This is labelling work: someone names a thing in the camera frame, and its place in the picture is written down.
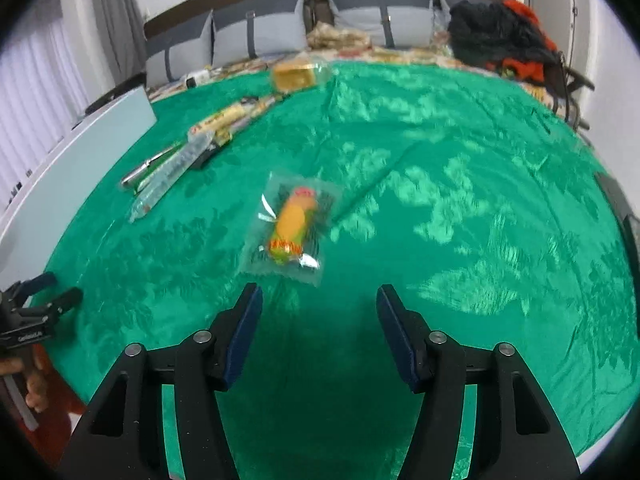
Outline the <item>left hand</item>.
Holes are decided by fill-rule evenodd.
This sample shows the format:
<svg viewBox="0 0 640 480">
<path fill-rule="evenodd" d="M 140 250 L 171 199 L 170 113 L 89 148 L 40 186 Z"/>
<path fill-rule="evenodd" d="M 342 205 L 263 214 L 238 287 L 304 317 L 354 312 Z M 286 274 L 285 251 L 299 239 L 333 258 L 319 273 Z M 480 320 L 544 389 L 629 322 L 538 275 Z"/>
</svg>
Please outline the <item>left hand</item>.
<svg viewBox="0 0 640 480">
<path fill-rule="evenodd" d="M 44 412 L 49 401 L 47 382 L 42 374 L 42 361 L 35 346 L 21 348 L 16 356 L 2 356 L 1 375 L 22 374 L 26 385 L 25 404 L 36 413 Z"/>
</svg>

